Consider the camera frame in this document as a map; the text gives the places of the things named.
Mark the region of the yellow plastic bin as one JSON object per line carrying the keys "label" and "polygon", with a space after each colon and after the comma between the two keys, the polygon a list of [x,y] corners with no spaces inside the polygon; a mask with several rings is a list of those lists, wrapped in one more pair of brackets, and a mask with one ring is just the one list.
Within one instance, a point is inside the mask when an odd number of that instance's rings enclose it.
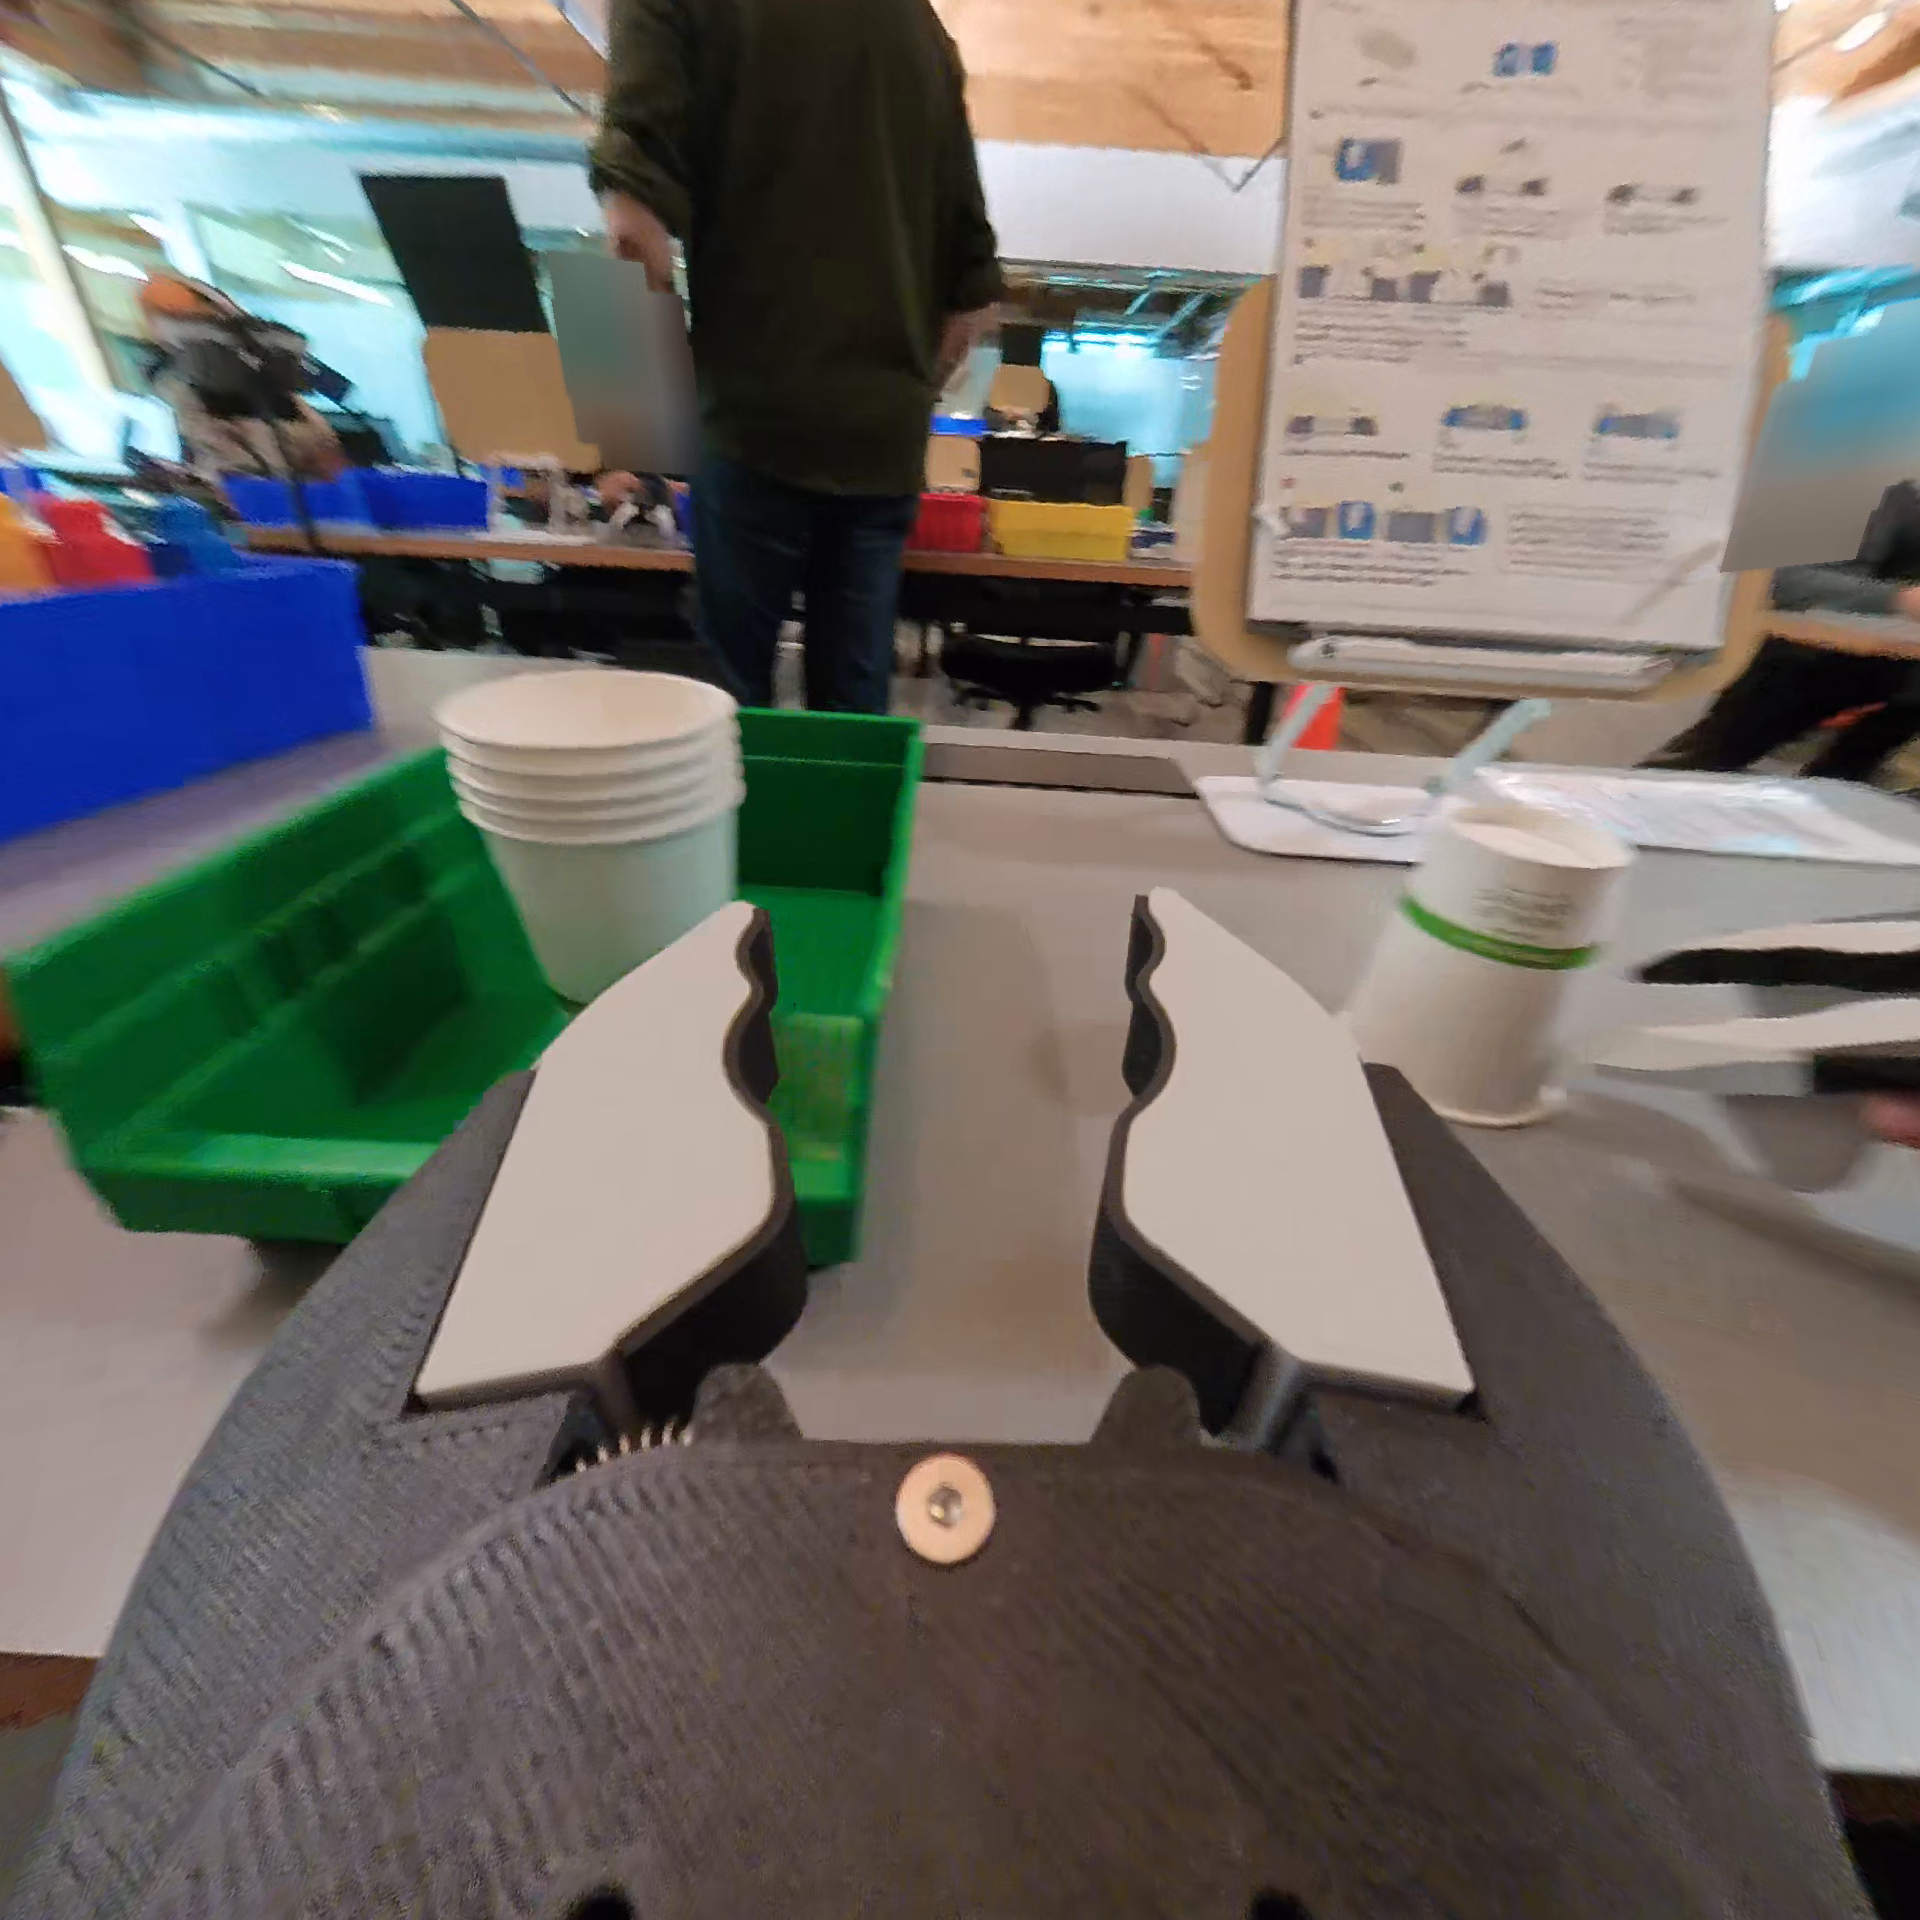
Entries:
{"label": "yellow plastic bin", "polygon": [[1131,559],[1136,515],[1083,500],[987,499],[993,552],[1019,562],[1119,568]]}

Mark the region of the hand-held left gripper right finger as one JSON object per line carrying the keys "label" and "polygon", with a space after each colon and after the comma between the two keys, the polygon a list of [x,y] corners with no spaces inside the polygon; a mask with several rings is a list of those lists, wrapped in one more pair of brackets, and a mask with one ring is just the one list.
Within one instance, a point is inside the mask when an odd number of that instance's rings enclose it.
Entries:
{"label": "hand-held left gripper right finger", "polygon": [[1349,1031],[1183,895],[1135,900],[1124,1105],[1090,1307],[1207,1439],[1284,1451],[1322,1394],[1460,1413],[1477,1381]]}

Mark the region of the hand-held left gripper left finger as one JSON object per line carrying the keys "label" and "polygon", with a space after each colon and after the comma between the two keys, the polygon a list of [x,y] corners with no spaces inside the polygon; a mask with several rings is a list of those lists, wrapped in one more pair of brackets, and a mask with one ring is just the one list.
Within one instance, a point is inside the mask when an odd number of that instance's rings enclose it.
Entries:
{"label": "hand-held left gripper left finger", "polygon": [[729,904],[587,1003],[520,1105],[415,1396],[586,1396],[617,1451],[691,1439],[704,1381],[809,1298],[768,914]]}

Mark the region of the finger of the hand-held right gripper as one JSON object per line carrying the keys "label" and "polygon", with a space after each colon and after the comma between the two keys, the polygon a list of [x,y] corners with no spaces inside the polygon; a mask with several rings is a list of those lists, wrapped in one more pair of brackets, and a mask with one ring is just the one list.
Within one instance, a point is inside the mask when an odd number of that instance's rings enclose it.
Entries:
{"label": "finger of the hand-held right gripper", "polygon": [[1727,932],[1651,957],[1660,987],[1917,993],[1917,920],[1858,920]]}
{"label": "finger of the hand-held right gripper", "polygon": [[1738,1016],[1626,1027],[1592,1045],[1612,1073],[1735,1068],[1909,1068],[1917,1059],[1917,999],[1855,999],[1801,1016]]}

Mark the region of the wooden top desk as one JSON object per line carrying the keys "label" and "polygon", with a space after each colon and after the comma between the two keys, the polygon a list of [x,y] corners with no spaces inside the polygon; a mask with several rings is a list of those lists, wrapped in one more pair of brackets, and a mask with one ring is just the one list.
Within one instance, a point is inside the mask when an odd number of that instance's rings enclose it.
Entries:
{"label": "wooden top desk", "polygon": [[1771,613],[1767,635],[1826,653],[1917,663],[1917,621],[1901,615],[1844,615],[1832,610]]}
{"label": "wooden top desk", "polygon": [[[596,543],[517,530],[383,533],[324,523],[248,525],[260,555],[348,561],[373,631],[402,627],[428,650],[693,666],[693,555],[679,545]],[[1124,561],[1013,561],[909,552],[897,619],[913,634],[1123,645],[1188,634],[1187,568]]]}

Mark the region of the blue plastic bin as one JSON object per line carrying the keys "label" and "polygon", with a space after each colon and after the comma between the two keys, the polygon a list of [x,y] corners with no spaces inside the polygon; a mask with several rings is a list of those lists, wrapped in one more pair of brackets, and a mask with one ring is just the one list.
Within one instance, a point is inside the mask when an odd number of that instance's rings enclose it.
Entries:
{"label": "blue plastic bin", "polygon": [[357,571],[248,561],[3,605],[3,840],[373,730]]}
{"label": "blue plastic bin", "polygon": [[492,521],[489,482],[459,471],[354,471],[368,521],[389,536],[476,536]]}
{"label": "blue plastic bin", "polygon": [[231,515],[245,525],[295,530],[314,521],[324,529],[375,529],[359,468],[346,468],[333,477],[306,477],[303,482],[235,471],[220,481],[220,491]]}

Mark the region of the laminated paper sheet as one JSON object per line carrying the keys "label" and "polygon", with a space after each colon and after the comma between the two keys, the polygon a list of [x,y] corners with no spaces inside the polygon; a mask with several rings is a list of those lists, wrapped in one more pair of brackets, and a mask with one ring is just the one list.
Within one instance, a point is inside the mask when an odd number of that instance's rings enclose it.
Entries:
{"label": "laminated paper sheet", "polygon": [[1748,776],[1547,773],[1503,765],[1487,796],[1553,809],[1637,850],[1916,872],[1916,840],[1852,821],[1809,785]]}

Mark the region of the green plastic bin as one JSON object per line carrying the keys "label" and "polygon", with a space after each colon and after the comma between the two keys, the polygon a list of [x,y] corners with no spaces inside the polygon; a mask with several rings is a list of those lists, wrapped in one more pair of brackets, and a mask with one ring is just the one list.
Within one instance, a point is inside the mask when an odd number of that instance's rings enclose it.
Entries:
{"label": "green plastic bin", "polygon": [[[740,896],[772,925],[812,1267],[856,1258],[924,776],[904,716],[748,711]],[[346,1245],[561,1034],[441,749],[7,961],[29,1085],[131,1232]]]}

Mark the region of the black office chair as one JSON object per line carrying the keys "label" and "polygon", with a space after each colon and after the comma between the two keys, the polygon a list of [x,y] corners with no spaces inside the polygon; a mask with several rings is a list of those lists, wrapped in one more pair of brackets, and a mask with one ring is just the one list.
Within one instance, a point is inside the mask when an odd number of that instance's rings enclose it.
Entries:
{"label": "black office chair", "polygon": [[940,650],[951,700],[965,711],[1004,707],[1013,732],[1047,708],[1092,713],[1121,676],[1115,641],[1001,639],[947,631]]}

